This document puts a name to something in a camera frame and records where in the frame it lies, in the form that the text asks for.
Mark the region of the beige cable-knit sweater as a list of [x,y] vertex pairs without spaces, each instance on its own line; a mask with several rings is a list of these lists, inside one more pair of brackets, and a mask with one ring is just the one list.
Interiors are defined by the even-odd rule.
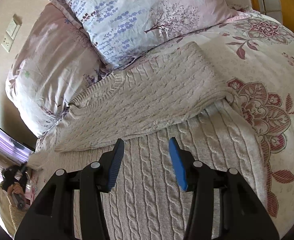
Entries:
[[173,137],[211,168],[236,168],[267,201],[262,150],[240,97],[194,42],[139,60],[78,94],[28,163],[42,189],[55,170],[80,170],[122,139],[116,186],[102,197],[111,239],[182,239],[192,195],[178,187]]

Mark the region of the dark framed monitor screen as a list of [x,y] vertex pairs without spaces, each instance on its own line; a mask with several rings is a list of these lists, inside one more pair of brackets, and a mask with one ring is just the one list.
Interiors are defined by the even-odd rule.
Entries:
[[34,148],[26,144],[21,144],[10,137],[0,128],[0,153],[17,164],[25,163],[35,151]]

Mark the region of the woven beige basket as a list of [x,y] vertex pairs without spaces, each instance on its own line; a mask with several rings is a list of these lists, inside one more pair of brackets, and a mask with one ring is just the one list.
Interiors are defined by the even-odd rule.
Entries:
[[[8,233],[14,237],[21,221],[29,209],[29,205],[27,204],[27,199],[19,183],[10,185],[7,191],[2,188],[2,185],[3,182],[0,183],[0,217]],[[19,210],[17,205],[14,203],[14,193],[21,194],[22,199],[26,203],[26,206],[22,210]]]

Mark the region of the mauve pink pillow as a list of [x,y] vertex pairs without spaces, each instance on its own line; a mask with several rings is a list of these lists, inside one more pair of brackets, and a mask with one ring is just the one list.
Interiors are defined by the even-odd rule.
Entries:
[[90,39],[50,3],[12,64],[5,89],[27,128],[40,138],[75,96],[108,74]]

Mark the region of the floral cream bedspread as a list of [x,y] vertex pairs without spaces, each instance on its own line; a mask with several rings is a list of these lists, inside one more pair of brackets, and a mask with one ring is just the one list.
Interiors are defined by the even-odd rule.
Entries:
[[294,34],[272,18],[249,11],[245,20],[177,38],[140,60],[190,42],[240,97],[242,117],[263,154],[263,204],[283,237],[294,225]]

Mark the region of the white lavender-print pillow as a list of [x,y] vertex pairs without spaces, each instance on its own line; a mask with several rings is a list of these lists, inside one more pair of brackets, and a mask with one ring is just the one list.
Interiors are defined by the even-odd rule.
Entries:
[[112,69],[128,66],[173,38],[245,18],[225,0],[48,1],[84,31]]

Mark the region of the white wall switch plate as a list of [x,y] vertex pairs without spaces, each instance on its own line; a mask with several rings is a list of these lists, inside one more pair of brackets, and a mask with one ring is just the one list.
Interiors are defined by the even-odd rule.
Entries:
[[13,42],[18,34],[18,31],[22,25],[21,20],[18,18],[16,14],[13,15],[12,19],[10,20],[6,32],[4,33],[4,37],[1,42],[2,48],[9,53]]

